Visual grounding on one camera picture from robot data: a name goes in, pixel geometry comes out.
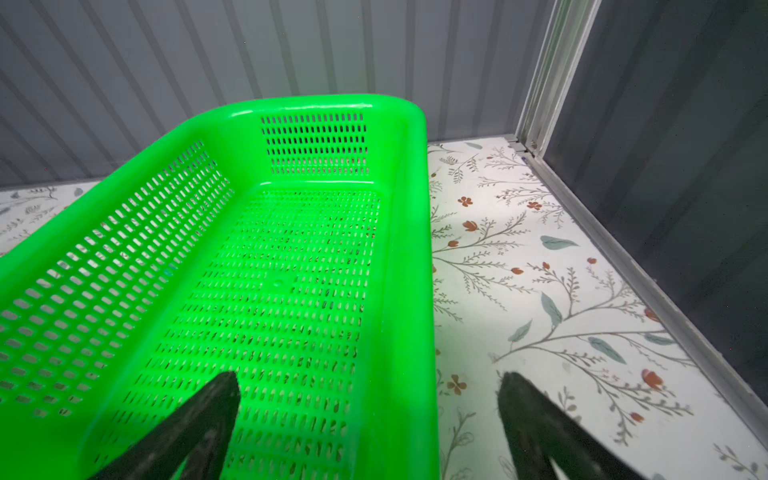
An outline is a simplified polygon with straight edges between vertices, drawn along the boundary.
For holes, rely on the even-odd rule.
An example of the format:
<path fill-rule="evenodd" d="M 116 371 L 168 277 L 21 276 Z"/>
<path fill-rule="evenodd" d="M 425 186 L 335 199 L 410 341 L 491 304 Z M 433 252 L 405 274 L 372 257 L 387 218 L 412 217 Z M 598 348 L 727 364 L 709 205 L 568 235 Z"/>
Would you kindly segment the green plastic basket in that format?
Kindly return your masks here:
<path fill-rule="evenodd" d="M 225 479 L 439 477 L 416 105 L 211 110 L 3 256 L 3 478 L 95 475 L 220 374 Z"/>

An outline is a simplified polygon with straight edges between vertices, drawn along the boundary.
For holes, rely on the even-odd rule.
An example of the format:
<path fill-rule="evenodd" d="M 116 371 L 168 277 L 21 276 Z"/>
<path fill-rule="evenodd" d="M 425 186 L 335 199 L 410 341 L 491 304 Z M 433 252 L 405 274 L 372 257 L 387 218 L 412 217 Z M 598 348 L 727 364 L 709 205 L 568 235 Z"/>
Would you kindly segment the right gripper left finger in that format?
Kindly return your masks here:
<path fill-rule="evenodd" d="M 95 479 L 218 479 L 241 401 L 236 373 L 218 374 Z"/>

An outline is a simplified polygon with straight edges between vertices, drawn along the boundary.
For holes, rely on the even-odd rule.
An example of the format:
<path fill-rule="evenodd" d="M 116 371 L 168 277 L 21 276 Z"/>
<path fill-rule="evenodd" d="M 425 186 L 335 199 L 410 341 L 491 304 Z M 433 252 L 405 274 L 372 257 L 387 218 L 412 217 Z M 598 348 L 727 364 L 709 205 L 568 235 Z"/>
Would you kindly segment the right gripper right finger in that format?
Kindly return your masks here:
<path fill-rule="evenodd" d="M 519 479 L 640 479 L 642 476 L 560 410 L 528 379 L 506 372 L 498 408 Z"/>

